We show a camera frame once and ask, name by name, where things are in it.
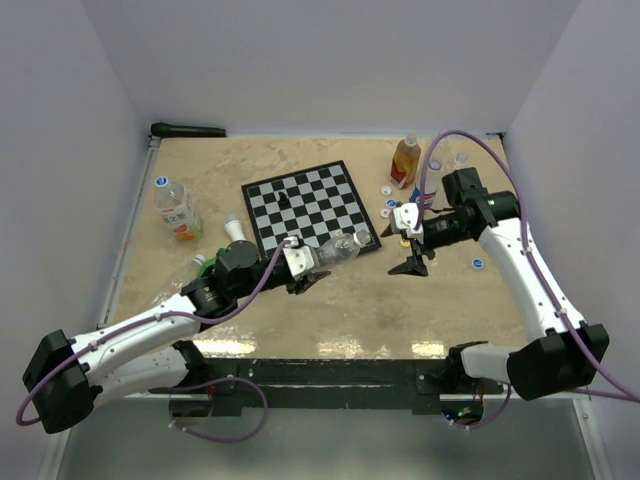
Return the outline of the clear crushed plastic bottle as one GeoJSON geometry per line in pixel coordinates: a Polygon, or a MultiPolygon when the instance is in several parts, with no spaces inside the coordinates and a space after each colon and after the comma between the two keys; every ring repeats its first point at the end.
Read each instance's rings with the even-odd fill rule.
{"type": "Polygon", "coordinates": [[[315,250],[315,267],[319,271],[330,271],[355,259],[371,241],[366,230],[336,235],[315,250]]]}

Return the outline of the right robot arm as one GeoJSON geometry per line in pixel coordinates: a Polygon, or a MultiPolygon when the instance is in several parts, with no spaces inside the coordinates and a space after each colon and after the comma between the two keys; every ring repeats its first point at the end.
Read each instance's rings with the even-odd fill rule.
{"type": "Polygon", "coordinates": [[[466,393],[487,379],[534,400],[589,385],[609,345],[608,333],[601,324],[588,324],[564,295],[520,218],[516,195],[489,192],[474,168],[448,174],[442,184],[451,212],[421,219],[415,203],[392,209],[383,234],[401,235],[412,253],[391,274],[427,276],[423,260],[434,258],[436,249],[474,240],[498,268],[527,329],[520,349],[483,341],[451,348],[448,386],[466,393]]]}

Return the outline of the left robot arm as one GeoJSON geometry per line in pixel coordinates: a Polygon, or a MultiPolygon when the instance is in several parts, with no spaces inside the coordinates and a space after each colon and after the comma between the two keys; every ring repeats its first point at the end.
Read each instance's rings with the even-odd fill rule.
{"type": "Polygon", "coordinates": [[[41,424],[59,433],[95,407],[140,391],[196,392],[207,368],[188,337],[231,320],[264,290],[300,295],[329,276],[314,249],[297,237],[269,258],[249,241],[234,241],[182,290],[156,307],[114,326],[75,337],[45,335],[26,367],[26,398],[17,425],[41,424]]]}

